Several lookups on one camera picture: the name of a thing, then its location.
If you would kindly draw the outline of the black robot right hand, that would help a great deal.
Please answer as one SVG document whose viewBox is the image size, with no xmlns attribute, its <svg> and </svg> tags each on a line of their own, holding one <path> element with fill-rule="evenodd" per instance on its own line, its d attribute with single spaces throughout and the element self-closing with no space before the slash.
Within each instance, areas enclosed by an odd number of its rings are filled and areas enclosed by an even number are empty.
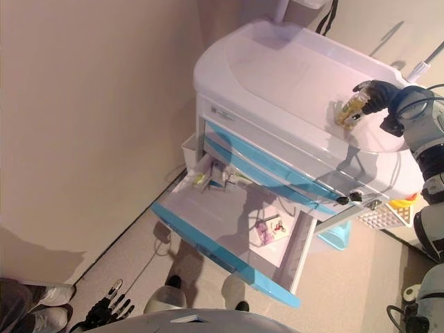
<svg viewBox="0 0 444 333">
<path fill-rule="evenodd" d="M 400 88 L 381 80 L 367 80 L 352 89 L 353 92 L 360 92 L 361 90 L 365 90 L 369 96 L 368 101 L 361 109 L 365 115 L 387 108 L 390 102 L 401 92 Z"/>
</svg>

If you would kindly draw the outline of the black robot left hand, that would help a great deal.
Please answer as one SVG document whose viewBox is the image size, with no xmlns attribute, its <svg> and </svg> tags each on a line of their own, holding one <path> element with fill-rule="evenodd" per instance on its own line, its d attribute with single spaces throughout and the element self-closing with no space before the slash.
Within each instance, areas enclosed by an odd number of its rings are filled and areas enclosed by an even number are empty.
<svg viewBox="0 0 444 333">
<path fill-rule="evenodd" d="M 116 280 L 107 293 L 88 312 L 85 324 L 91 330 L 116 321 L 120 321 L 132 314 L 135 306 L 124 293 L 119 293 L 123 280 Z"/>
</svg>

